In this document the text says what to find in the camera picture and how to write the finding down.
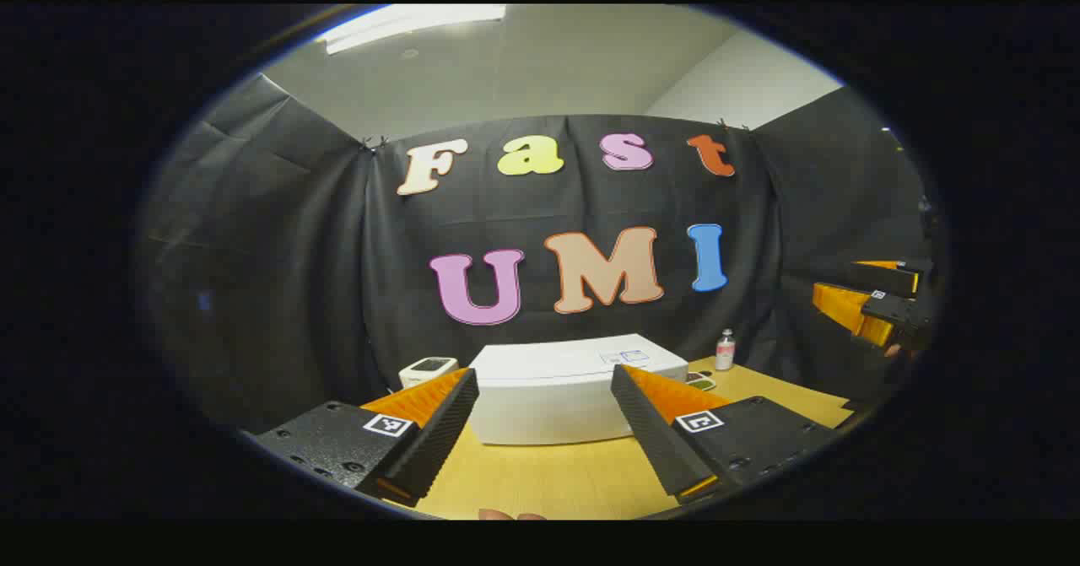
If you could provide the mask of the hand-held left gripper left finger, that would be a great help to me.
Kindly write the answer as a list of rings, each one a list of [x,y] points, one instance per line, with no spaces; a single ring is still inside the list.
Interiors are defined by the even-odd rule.
[[[462,435],[478,394],[474,370],[457,369],[362,406],[323,403],[251,437],[321,477],[416,507]]]

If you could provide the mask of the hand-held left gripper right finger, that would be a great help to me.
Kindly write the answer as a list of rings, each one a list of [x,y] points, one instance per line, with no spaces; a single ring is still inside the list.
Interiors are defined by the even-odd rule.
[[[770,397],[729,402],[625,364],[613,367],[610,390],[656,477],[680,504],[775,479],[838,437]]]

